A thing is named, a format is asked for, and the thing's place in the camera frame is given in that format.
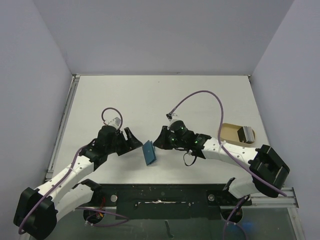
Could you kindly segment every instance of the gray wall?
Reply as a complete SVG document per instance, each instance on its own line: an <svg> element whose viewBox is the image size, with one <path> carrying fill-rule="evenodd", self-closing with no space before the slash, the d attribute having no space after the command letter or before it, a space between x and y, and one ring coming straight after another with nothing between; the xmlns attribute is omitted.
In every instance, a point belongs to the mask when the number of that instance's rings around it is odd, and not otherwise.
<svg viewBox="0 0 320 240"><path fill-rule="evenodd" d="M74 74L252 74L293 0L34 0Z"/></svg>
<svg viewBox="0 0 320 240"><path fill-rule="evenodd" d="M291 168L307 240L318 240L320 1L295 0L252 75L270 143Z"/></svg>
<svg viewBox="0 0 320 240"><path fill-rule="evenodd" d="M71 73L32 0L0 1L0 238L18 239L20 193L44 179Z"/></svg>

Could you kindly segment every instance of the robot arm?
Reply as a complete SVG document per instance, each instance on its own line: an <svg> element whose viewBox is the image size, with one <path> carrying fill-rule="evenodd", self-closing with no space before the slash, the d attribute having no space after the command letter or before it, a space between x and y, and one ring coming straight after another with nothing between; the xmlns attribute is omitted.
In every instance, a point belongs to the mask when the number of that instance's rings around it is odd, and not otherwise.
<svg viewBox="0 0 320 240"><path fill-rule="evenodd" d="M155 147L164 150L185 150L194 157L221 160L238 166L222 149L217 139L188 130L175 113L167 114L167 118L170 124L162 127L160 136L153 143ZM261 148L241 147L226 142L221 144L234 158L243 162L252 173L277 189L282 188L290 169L272 147L268 145L263 145ZM237 199L258 192L271 198L278 196L276 191L251 175L244 178L231 178L225 189Z"/></svg>
<svg viewBox="0 0 320 240"><path fill-rule="evenodd" d="M120 156L143 145L128 127L124 129L125 139L123 132L118 129L120 122L116 117L104 125L97 138L82 147L72 163L50 181L36 189L25 189L20 196L13 223L37 240L43 240L53 231L60 218L89 202L94 194L92 184L87 186L87 181L86 185L82 182L82 185L72 188L105 163L108 155L117 153Z"/></svg>

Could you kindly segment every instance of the screw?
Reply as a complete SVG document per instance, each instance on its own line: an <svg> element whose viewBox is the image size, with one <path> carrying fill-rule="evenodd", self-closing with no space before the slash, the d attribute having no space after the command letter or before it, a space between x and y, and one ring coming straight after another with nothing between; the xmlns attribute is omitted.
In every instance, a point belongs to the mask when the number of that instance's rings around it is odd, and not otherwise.
<svg viewBox="0 0 320 240"><path fill-rule="evenodd" d="M210 202L214 201L214 200L215 200L215 195L210 194L210 195L208 196L208 199L209 199Z"/></svg>
<svg viewBox="0 0 320 240"><path fill-rule="evenodd" d="M110 197L110 200L111 200L111 202L115 203L115 202L118 200L117 195L112 195L112 196Z"/></svg>

